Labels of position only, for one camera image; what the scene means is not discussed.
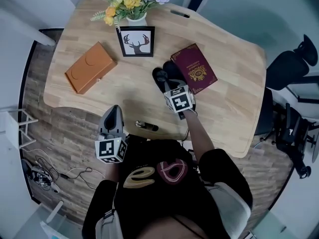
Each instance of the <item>deer antler picture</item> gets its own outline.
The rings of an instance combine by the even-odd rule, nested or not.
[[[118,37],[124,57],[153,57],[155,27],[122,26]]]

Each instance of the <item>flower vase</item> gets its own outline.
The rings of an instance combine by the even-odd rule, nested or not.
[[[126,19],[128,20],[129,26],[147,26],[148,24],[145,20],[146,14],[147,13],[145,12],[144,16],[139,19],[130,19],[126,17]]]

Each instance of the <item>wooden table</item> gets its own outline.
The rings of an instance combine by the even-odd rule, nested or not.
[[[244,157],[263,99],[264,51],[194,11],[166,4],[152,9],[147,16],[148,25],[156,27],[154,57],[123,57],[115,27],[104,21],[90,21],[93,13],[105,8],[105,0],[82,0],[76,7],[52,58],[44,91],[45,103],[52,107],[79,108],[100,116],[118,104],[123,110],[127,132],[149,139],[182,139],[187,130],[186,121],[179,120],[166,106],[152,78],[152,70],[162,66],[175,52],[196,43],[218,78],[195,96],[198,117],[216,147],[234,157]],[[173,14],[171,10],[190,18]],[[118,65],[86,94],[77,95],[64,72],[97,41]],[[155,124],[159,130],[138,128],[136,120]]]

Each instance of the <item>red book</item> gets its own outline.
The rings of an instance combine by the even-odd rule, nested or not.
[[[217,78],[196,44],[192,44],[171,56],[179,67],[193,94],[206,89]]]

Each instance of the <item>office chair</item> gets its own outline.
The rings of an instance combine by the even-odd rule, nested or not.
[[[297,49],[281,53],[268,67],[264,99],[255,131],[255,135],[268,134],[266,137],[260,138],[260,141],[265,141],[276,133],[276,141],[273,141],[272,144],[276,144],[279,150],[290,157],[301,179],[309,177],[311,174],[311,168],[306,167],[303,162],[303,152],[307,141],[301,141],[301,139],[309,139],[305,131],[303,131],[303,136],[300,135],[302,126],[310,129],[310,122],[304,121],[301,115],[289,104],[286,104],[286,109],[279,104],[274,105],[272,92],[268,88],[282,90],[306,75],[309,72],[309,66],[306,62],[312,66],[316,65],[318,54],[313,43],[304,35],[304,41]]]

